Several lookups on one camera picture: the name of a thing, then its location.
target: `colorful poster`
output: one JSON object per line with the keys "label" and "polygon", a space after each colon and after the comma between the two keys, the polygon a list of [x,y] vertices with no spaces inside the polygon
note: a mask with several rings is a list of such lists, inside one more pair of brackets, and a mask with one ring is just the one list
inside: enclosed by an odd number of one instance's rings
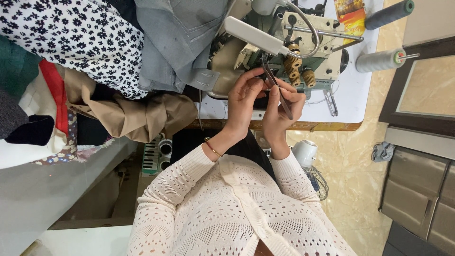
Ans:
{"label": "colorful poster", "polygon": [[[344,24],[344,31],[354,36],[365,32],[365,4],[363,0],[334,0],[337,18]],[[352,42],[344,39],[343,44]]]}

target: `red fabric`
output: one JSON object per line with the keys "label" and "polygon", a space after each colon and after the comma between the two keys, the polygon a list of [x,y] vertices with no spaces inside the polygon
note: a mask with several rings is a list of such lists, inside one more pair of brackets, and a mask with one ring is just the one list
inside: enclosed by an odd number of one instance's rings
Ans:
{"label": "red fabric", "polygon": [[65,83],[53,63],[43,59],[40,61],[40,69],[57,105],[56,128],[68,136]]}

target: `sewing machine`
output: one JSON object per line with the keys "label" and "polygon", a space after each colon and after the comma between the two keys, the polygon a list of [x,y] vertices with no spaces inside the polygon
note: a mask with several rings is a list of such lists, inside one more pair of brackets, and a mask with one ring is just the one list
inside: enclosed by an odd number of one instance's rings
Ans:
{"label": "sewing machine", "polygon": [[[332,96],[331,86],[349,61],[348,52],[344,48],[361,42],[363,38],[344,34],[344,24],[323,17],[324,13],[319,10],[315,13],[320,16],[306,15],[318,35],[317,51],[305,58],[280,53],[278,51],[292,51],[302,55],[311,52],[316,48],[315,33],[290,6],[280,6],[275,1],[270,13],[255,8],[256,2],[269,4],[271,1],[253,0],[253,10],[249,0],[237,0],[231,6],[228,14],[231,17],[226,18],[212,43],[209,67],[220,72],[220,77],[208,95],[226,99],[236,79],[246,70],[260,67],[261,58],[265,55],[272,73],[296,87],[298,92],[305,93],[307,99],[314,89],[324,90],[324,93],[327,91],[326,95]],[[343,45],[344,38],[353,41]],[[266,102],[267,99],[257,100],[255,109],[264,109]]]}

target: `black pants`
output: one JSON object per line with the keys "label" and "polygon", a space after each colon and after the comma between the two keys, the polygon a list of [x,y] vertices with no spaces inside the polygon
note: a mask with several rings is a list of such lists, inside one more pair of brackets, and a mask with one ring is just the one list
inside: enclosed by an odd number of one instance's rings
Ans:
{"label": "black pants", "polygon": [[[220,130],[205,129],[204,131],[201,131],[200,129],[183,129],[174,134],[172,136],[171,164],[180,160],[186,154],[202,144],[205,137],[213,137],[218,132],[220,132]],[[256,142],[256,139],[251,131],[248,130],[247,136],[228,149],[225,154],[241,156],[257,163],[268,173],[268,175],[272,177],[273,180],[276,181],[272,165],[270,164],[267,155]]]}

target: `woman's left hand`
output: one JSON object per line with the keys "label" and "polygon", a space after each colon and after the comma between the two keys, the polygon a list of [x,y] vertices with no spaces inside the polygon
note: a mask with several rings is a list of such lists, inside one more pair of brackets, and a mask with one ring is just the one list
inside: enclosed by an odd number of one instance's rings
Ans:
{"label": "woman's left hand", "polygon": [[262,79],[255,78],[264,73],[261,67],[242,74],[229,92],[227,122],[223,131],[240,141],[245,138],[253,115],[253,103],[256,98],[265,96],[267,85]]}

